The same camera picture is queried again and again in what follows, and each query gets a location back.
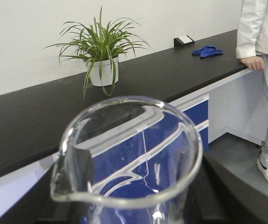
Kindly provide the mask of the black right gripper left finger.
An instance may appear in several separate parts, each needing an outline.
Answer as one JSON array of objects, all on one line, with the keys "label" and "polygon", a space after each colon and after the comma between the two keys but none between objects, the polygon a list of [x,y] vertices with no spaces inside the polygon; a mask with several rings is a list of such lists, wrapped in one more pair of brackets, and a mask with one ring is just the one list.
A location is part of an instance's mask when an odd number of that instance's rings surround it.
[{"label": "black right gripper left finger", "polygon": [[87,224],[83,203],[56,202],[51,198],[53,166],[1,217],[0,224]]}]

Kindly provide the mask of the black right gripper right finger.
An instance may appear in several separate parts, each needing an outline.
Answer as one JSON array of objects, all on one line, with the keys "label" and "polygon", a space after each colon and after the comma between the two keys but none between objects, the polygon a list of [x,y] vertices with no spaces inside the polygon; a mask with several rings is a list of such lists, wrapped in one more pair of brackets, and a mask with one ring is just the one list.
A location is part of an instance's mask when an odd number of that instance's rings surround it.
[{"label": "black right gripper right finger", "polygon": [[183,218],[186,224],[268,224],[268,196],[205,154]]}]

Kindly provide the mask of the person's bare hand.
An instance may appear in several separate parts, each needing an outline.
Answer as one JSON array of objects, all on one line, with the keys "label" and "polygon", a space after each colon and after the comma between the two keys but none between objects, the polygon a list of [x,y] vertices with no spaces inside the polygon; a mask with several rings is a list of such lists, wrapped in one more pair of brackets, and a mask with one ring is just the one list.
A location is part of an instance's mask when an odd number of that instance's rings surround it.
[{"label": "person's bare hand", "polygon": [[250,56],[240,59],[249,70],[262,71],[265,68],[265,61],[259,56]]}]

